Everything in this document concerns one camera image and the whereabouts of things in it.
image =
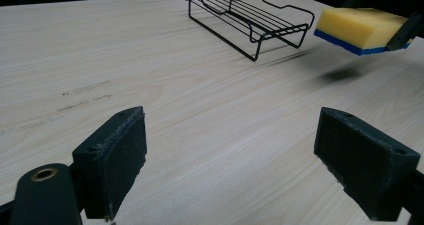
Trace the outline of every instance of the yellow sponge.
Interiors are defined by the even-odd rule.
[[[373,8],[326,8],[314,34],[357,55],[379,53],[407,20]]]

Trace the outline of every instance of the black wire rack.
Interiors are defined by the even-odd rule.
[[[299,48],[303,43],[306,32],[311,28],[315,20],[315,15],[306,9],[292,5],[277,6],[266,0],[261,1],[273,8],[279,9],[281,12],[283,12],[283,10],[291,9],[298,13],[306,14],[308,17],[308,22],[300,24],[291,23],[280,18],[283,15],[274,15],[243,0],[186,1],[188,1],[188,14],[192,20],[222,39],[224,42],[232,46],[234,49],[252,61],[256,61],[258,59],[262,42],[273,38],[279,39],[292,47]],[[235,43],[224,37],[223,34],[218,33],[216,30],[212,29],[211,26],[208,26],[204,22],[201,22],[199,19],[195,18],[193,14],[198,14],[199,11],[195,10],[194,6],[197,6],[196,8],[201,8],[201,11],[203,12],[206,11],[209,14],[212,14],[214,17],[220,19],[225,24],[238,30],[248,37],[248,41],[250,41],[250,43],[257,44],[255,49],[256,52],[254,52],[254,55],[249,54],[244,49],[240,48]],[[300,34],[300,36],[296,36],[296,41],[293,41],[293,39],[289,40],[287,36],[292,34]]]

